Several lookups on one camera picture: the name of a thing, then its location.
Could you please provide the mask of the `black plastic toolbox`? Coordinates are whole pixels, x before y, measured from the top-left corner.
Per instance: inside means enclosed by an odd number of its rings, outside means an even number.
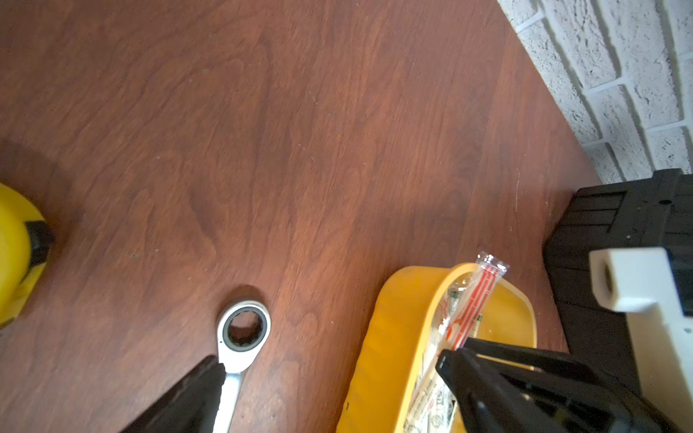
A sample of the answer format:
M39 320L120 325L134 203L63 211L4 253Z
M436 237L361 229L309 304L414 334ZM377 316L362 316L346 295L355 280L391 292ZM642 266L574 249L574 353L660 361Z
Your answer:
M692 177L680 169L580 189L543 247L572 355L640 393L635 314L692 317Z

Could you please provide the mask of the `yellow plastic storage box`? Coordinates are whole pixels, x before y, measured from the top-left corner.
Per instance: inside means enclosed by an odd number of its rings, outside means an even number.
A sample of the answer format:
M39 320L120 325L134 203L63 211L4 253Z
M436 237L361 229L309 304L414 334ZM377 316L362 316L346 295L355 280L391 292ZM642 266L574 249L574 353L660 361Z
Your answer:
M454 268L409 266L393 274L375 303L337 424L339 432L400 432L422 367L431 321L445 290L474 263ZM500 280L482 312L478 338L535 347L532 303Z

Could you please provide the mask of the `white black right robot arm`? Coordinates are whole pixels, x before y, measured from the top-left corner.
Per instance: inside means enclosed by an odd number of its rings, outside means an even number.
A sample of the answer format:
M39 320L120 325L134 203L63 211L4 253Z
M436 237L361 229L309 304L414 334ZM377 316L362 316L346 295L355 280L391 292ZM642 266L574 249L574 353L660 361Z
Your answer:
M692 318L680 304L667 251L602 249L588 257L597 303L626 315L642 396L691 432Z

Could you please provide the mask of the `red striped chopsticks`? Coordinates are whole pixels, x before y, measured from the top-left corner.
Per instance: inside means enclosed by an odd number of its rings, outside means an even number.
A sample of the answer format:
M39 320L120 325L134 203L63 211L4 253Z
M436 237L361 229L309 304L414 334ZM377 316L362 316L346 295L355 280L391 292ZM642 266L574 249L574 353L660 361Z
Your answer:
M416 432L417 424L420 423L434 400L436 389L441 382L440 376L436 372L436 364L441 354L445 350L455 351L465 344L497 281L509 269L506 263L485 252L478 255L476 265L478 269L473 274L471 285L462 290L456 310L444 329L442 340L436 347L434 357L426 364L427 369L413 393L404 422L404 432Z

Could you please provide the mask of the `yellow tape measure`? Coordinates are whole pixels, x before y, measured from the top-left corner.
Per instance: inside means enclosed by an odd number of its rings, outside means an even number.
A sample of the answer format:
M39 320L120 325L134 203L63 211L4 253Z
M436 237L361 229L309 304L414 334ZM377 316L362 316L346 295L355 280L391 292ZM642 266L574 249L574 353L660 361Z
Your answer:
M41 278L55 236L22 194L1 186L1 326L20 315Z

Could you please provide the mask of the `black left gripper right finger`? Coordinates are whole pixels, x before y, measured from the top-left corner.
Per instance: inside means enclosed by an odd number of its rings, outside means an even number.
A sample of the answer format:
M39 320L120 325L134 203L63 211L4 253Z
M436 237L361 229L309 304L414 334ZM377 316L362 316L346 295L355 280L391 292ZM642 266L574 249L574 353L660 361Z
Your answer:
M438 376L468 432L677 432L613 375L561 352L469 339Z

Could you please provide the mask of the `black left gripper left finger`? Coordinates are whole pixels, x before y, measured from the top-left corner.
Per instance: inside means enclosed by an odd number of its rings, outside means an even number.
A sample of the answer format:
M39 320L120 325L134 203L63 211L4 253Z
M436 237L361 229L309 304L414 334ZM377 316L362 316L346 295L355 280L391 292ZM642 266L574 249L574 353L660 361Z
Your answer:
M218 357L205 357L122 432L212 432L225 379Z

